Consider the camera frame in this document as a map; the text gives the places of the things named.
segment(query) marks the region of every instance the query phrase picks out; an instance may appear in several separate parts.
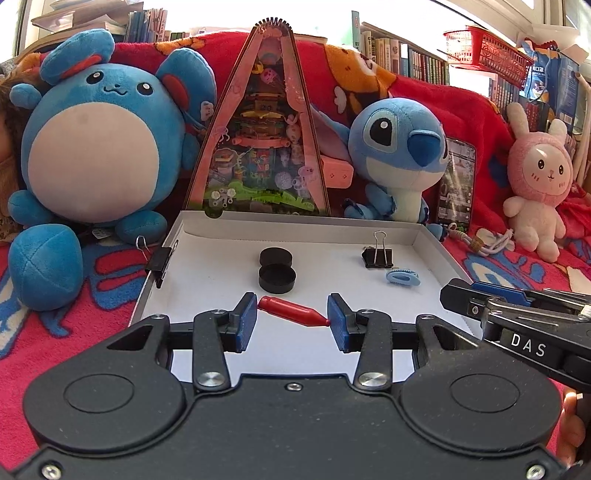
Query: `black round container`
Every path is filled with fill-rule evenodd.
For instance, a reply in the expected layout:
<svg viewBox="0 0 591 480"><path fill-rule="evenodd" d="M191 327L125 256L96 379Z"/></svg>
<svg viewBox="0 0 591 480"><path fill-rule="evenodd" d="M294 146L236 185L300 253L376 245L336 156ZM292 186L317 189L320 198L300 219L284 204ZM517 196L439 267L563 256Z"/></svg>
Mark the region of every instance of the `black round container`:
<svg viewBox="0 0 591 480"><path fill-rule="evenodd" d="M282 264L265 265L259 270L259 285L269 293L280 295L289 292L296 283L296 272Z"/></svg>
<svg viewBox="0 0 591 480"><path fill-rule="evenodd" d="M289 251L287 251L285 248L279 247L265 248L261 252L260 257L262 267L271 264L280 264L290 267L292 260L293 257L291 256L291 253L289 253Z"/></svg>

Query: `blue plush toy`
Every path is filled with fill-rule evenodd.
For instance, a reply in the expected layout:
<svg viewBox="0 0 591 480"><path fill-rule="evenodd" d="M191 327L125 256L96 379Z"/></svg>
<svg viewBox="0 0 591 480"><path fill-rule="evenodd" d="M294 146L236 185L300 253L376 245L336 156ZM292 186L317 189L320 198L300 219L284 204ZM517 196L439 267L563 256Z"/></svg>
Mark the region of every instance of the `blue plush toy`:
<svg viewBox="0 0 591 480"><path fill-rule="evenodd" d="M365 108L351 129L313 110L323 154L352 162L357 175L370 183L369 205L349 202L348 218L426 223L422 193L435 185L447 167L441 123L431 110L407 98L386 98ZM438 238L440 225L429 225Z"/></svg>
<svg viewBox="0 0 591 480"><path fill-rule="evenodd" d="M107 63L114 49L106 30L79 33L43 60L40 76L53 86L43 97L28 84L10 93L33 112L22 138L27 189L8 205L29 228L11 245L8 268L34 310L63 307L82 287L80 244L60 219L114 228L131 244L164 235L152 209L180 169L193 168L199 143L187 125L203 127L216 99L213 72L193 50L172 52L154 76Z"/></svg>

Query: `phone screen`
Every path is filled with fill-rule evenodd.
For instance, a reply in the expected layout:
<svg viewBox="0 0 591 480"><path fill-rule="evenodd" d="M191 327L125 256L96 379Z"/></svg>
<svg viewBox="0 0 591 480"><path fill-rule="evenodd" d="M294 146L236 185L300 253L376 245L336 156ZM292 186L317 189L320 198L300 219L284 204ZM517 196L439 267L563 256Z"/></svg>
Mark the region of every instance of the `phone screen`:
<svg viewBox="0 0 591 480"><path fill-rule="evenodd" d="M437 223L444 226L455 223L458 230L467 232L472 217L476 149L448 138L447 150L450 160L439 185Z"/></svg>

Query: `human hand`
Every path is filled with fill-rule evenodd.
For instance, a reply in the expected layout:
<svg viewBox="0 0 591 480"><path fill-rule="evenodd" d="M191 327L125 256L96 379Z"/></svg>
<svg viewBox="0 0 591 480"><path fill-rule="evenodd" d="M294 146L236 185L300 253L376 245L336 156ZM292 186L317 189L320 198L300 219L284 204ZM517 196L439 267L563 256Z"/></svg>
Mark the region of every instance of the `human hand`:
<svg viewBox="0 0 591 480"><path fill-rule="evenodd" d="M574 464L577 449L585 440L585 425L577 417L577 394L571 388L564 389L563 410L560 414L556 456L567 466Z"/></svg>

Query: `black binder clip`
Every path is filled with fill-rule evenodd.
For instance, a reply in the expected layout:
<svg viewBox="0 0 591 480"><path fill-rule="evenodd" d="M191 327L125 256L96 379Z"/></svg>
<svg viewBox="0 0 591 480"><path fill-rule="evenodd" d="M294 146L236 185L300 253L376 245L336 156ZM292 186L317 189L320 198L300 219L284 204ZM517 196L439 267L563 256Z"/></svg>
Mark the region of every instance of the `black binder clip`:
<svg viewBox="0 0 591 480"><path fill-rule="evenodd" d="M382 248L378 248L379 240L378 234L381 233L382 237ZM381 230L374 232L375 246L365 247L361 258L365 262L365 268L392 268L392 249L386 248L386 232Z"/></svg>
<svg viewBox="0 0 591 480"><path fill-rule="evenodd" d="M147 262L145 272L148 275L152 273L154 276L154 282L156 283L156 288L160 288L162 286L164 276L166 275L166 269L168 268L168 262L170 262L170 257L173 256L177 245L178 240L176 240L174 245L171 247L157 247L152 253L150 259L148 259L146 252L149 252L149 250L146 245L145 238L143 236L139 236L135 240L135 247L142 252Z"/></svg>

